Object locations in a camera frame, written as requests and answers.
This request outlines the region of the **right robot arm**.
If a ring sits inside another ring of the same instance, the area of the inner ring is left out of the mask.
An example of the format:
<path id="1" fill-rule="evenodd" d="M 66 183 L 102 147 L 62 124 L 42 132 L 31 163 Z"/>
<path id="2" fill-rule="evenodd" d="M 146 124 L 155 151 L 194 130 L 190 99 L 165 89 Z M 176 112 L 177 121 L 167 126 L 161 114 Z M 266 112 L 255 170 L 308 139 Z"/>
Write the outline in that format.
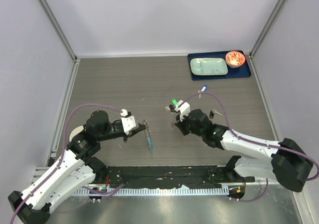
<path id="1" fill-rule="evenodd" d="M 246 136 L 213 123 L 200 109 L 175 112 L 175 126 L 183 135 L 194 134 L 209 147 L 243 154 L 233 156 L 227 163 L 225 176 L 229 181 L 260 177 L 277 181 L 293 192 L 303 190 L 314 164 L 292 139 L 278 142 Z"/>

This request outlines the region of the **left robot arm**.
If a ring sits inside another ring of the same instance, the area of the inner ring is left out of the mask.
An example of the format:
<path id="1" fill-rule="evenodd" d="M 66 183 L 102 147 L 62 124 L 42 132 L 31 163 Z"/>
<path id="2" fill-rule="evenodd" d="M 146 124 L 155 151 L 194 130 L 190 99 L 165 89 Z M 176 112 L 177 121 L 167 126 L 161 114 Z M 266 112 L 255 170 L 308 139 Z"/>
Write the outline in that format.
<path id="1" fill-rule="evenodd" d="M 101 142 L 115 138 L 127 141 L 147 129 L 131 112 L 121 110 L 120 113 L 119 120 L 110 122 L 107 112 L 95 111 L 83 126 L 73 130 L 56 162 L 28 188 L 9 195 L 13 216 L 24 224 L 44 224 L 75 191 L 92 182 L 102 183 L 107 166 L 95 157 Z"/>

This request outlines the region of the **metal keyring holder blue handle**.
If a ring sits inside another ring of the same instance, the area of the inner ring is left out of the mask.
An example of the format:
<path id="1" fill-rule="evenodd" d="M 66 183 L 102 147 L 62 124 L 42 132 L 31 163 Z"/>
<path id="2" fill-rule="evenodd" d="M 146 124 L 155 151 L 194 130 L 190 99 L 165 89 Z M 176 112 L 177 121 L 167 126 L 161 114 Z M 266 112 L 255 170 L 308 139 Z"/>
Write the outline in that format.
<path id="1" fill-rule="evenodd" d="M 149 151 L 151 153 L 153 153 L 153 145 L 152 145 L 152 141 L 151 141 L 151 132 L 149 130 L 149 123 L 145 119 L 143 119 L 143 125 L 146 127 L 144 132 L 145 132 L 145 136 L 146 136 L 146 139 L 147 139 L 147 144 L 148 144 L 148 147 L 149 147 Z"/>

